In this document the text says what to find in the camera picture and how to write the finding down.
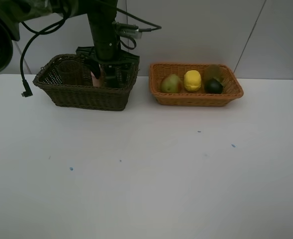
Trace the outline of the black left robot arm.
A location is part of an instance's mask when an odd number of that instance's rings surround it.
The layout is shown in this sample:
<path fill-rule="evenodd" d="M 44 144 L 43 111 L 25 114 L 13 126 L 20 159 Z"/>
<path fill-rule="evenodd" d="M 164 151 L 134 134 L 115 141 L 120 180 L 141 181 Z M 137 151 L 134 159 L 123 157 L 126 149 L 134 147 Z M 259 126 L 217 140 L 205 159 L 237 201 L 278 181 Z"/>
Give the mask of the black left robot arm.
<path fill-rule="evenodd" d="M 140 29 L 135 25 L 115 21 L 121 12 L 115 0 L 0 0 L 0 71 L 10 63 L 13 55 L 13 41 L 19 41 L 19 24 L 52 13 L 62 19 L 40 31 L 34 37 L 57 31 L 68 18 L 87 15 L 93 38 L 92 47 L 78 47 L 77 52 L 85 56 L 86 64 L 95 77 L 104 75 L 108 88 L 119 88 L 127 80 L 127 70 L 138 64 L 139 57 L 130 55 L 121 47 L 122 38 L 133 40 Z"/>

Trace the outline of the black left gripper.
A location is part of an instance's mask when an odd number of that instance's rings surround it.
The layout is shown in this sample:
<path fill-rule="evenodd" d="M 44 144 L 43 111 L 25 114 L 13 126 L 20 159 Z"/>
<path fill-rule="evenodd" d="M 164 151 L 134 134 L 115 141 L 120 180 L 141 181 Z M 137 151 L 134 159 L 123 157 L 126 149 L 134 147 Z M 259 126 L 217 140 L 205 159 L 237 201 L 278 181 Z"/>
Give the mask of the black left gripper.
<path fill-rule="evenodd" d="M 140 57 L 128 53 L 121 49 L 121 46 L 129 49 L 129 46 L 124 44 L 122 37 L 116 34 L 113 21 L 93 21 L 89 20 L 91 35 L 94 45 L 91 47 L 78 47 L 76 54 L 86 57 L 84 64 L 90 71 L 99 72 L 99 64 L 115 65 L 120 67 L 121 85 L 127 85 L 130 78 L 131 65 L 135 68 L 139 66 Z M 127 38 L 136 46 L 136 41 L 133 38 Z"/>

